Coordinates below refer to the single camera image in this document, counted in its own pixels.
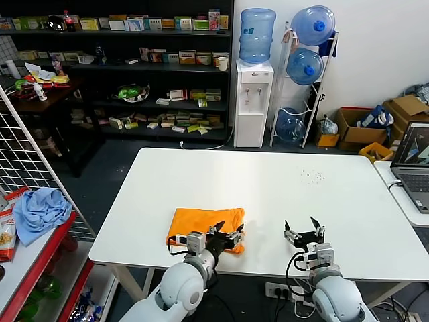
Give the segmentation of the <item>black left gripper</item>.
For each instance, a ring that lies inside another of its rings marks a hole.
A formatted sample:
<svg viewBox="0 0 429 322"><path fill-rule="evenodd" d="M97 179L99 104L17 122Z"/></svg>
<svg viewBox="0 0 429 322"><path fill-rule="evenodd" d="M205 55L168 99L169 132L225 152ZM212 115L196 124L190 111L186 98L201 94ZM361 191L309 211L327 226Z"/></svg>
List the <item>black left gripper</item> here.
<svg viewBox="0 0 429 322"><path fill-rule="evenodd" d="M221 228L225 224L224 221L219 221L209 227L208 234L215 235L221 232ZM226 235L226 237L212 237L207 241L206 249L214 256L219 257L225 250L233 250L243 238L244 224L241 224L235 231Z"/></svg>

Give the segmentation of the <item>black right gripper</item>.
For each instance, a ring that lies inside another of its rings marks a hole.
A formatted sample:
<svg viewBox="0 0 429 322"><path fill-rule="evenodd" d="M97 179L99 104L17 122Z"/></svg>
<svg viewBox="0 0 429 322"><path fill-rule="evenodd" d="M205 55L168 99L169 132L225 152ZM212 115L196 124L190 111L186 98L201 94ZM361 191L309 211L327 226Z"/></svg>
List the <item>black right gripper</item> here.
<svg viewBox="0 0 429 322"><path fill-rule="evenodd" d="M313 217L310 218L316 231L309 231L304 233L296 233L291 230L288 221L284 221L284 238L287 239L292 245L297 248L308 250L311 243L323 244L325 226L321 225L319 221Z"/></svg>

